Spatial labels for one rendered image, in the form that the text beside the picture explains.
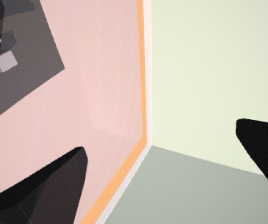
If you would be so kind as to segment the dark grey mat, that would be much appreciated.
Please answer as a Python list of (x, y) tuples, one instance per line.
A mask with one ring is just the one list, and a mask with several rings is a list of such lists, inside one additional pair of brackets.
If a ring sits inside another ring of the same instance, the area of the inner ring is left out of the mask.
[(0, 72), (0, 116), (65, 69), (41, 6), (40, 0), (0, 0), (0, 51), (12, 49), (18, 63)]

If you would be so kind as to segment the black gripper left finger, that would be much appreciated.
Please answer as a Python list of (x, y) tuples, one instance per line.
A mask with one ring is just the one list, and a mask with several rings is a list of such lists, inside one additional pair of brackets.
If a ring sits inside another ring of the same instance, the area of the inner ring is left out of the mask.
[(0, 224), (73, 224), (85, 188), (89, 157), (70, 149), (0, 193)]

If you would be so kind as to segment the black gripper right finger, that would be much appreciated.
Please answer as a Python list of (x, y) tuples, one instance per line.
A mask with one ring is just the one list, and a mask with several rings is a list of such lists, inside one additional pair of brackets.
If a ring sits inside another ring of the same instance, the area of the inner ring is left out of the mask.
[(236, 139), (268, 179), (268, 121), (236, 120)]

